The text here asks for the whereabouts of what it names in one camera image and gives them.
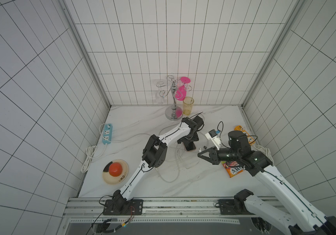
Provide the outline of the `orange power strip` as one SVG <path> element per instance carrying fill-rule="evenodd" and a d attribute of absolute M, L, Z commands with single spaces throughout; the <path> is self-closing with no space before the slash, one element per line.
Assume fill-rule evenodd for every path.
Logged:
<path fill-rule="evenodd" d="M 255 144 L 257 136 L 250 135 L 243 126 L 238 125 L 234 128 L 234 130 L 235 131 L 241 131 L 243 134 L 245 134 L 247 136 L 248 142 L 251 146 Z"/>

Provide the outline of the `aluminium mounting rail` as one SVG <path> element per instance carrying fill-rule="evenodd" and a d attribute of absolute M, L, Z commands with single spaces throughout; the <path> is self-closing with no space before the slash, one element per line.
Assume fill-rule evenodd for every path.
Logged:
<path fill-rule="evenodd" d="M 122 223 L 130 219 L 131 223 L 230 223 L 238 224 L 240 218 L 254 217 L 249 212 L 237 213 L 231 207 L 231 197 L 177 197 L 143 198 L 124 214 L 104 215 L 105 200 L 98 198 L 72 198 L 68 201 L 63 217 L 68 222 L 101 223 L 111 219 L 113 223 Z"/>

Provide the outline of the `chrome glass rack stand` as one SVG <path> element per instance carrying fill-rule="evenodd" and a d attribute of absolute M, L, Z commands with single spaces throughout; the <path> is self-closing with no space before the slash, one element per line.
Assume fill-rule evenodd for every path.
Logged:
<path fill-rule="evenodd" d="M 183 110 L 177 104 L 178 100 L 175 98 L 175 92 L 178 90 L 178 81 L 173 75 L 168 75 L 166 77 L 165 87 L 163 90 L 165 91 L 165 98 L 172 97 L 173 103 L 170 107 L 168 107 L 165 111 L 166 118 L 169 120 L 178 120 L 183 116 Z"/>

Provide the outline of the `clear hanging wine glass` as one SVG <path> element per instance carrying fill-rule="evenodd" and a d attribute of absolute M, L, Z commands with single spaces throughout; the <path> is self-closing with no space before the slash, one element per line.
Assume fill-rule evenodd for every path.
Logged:
<path fill-rule="evenodd" d="M 165 83 L 162 80 L 159 80 L 155 82 L 155 86 L 157 88 L 157 92 L 155 94 L 156 103 L 163 104 L 165 102 L 165 91 L 163 90 Z"/>

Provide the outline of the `black smartphone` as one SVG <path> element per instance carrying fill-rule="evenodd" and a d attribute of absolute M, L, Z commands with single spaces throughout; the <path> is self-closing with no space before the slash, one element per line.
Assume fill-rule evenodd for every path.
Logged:
<path fill-rule="evenodd" d="M 183 142 L 183 144 L 187 152 L 196 150 L 194 142 Z"/>

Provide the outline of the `pink hanging wine glass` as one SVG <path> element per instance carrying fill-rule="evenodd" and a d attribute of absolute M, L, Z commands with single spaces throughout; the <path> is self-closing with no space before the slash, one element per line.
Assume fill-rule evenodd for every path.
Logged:
<path fill-rule="evenodd" d="M 177 83 L 178 90 L 175 92 L 175 98 L 178 101 L 183 101 L 187 96 L 187 92 L 191 91 L 191 86 L 189 85 L 191 80 L 188 77 L 181 77 Z"/>

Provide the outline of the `teal power strip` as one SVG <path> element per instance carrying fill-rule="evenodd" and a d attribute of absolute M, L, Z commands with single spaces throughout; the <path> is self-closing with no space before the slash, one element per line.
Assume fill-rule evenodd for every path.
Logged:
<path fill-rule="evenodd" d="M 112 132 L 113 132 L 113 125 L 105 123 L 103 125 L 102 131 L 102 143 L 104 145 L 109 145 L 112 142 Z"/>

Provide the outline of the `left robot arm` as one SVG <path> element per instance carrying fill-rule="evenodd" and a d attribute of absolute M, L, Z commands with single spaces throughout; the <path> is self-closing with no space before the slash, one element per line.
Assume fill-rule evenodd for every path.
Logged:
<path fill-rule="evenodd" d="M 110 199 L 101 203 L 103 215 L 142 214 L 143 200 L 133 199 L 132 192 L 144 175 L 154 168 L 160 167 L 166 159 L 168 147 L 172 143 L 183 144 L 187 151 L 195 150 L 195 142 L 199 141 L 197 132 L 204 126 L 199 115 L 185 117 L 171 131 L 161 135 L 151 135 L 143 149 L 142 160 L 128 182 L 116 190 Z"/>

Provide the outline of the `orange snack packet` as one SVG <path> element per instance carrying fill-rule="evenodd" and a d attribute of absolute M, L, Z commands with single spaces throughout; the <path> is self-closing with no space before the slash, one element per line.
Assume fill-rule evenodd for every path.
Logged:
<path fill-rule="evenodd" d="M 222 165 L 226 169 L 230 178 L 244 171 L 244 168 L 240 166 L 236 161 L 222 162 Z"/>

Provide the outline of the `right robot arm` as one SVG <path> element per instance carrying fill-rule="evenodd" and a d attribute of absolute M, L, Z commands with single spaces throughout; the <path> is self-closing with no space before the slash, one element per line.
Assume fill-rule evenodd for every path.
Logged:
<path fill-rule="evenodd" d="M 222 213 L 230 210 L 236 214 L 254 214 L 285 235 L 336 235 L 336 217 L 326 216 L 306 200 L 265 154 L 251 149 L 246 134 L 229 132 L 229 147 L 222 147 L 218 134 L 218 131 L 211 130 L 205 135 L 214 146 L 198 153 L 198 157 L 213 165 L 237 162 L 239 167 L 265 185 L 287 210 L 283 212 L 244 189 L 230 203 L 218 202 Z"/>

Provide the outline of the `yellow plastic cup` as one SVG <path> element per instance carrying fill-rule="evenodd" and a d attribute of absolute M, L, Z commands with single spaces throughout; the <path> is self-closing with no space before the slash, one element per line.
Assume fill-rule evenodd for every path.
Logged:
<path fill-rule="evenodd" d="M 194 99 L 192 97 L 185 97 L 183 99 L 183 114 L 189 116 L 191 114 L 194 104 Z"/>

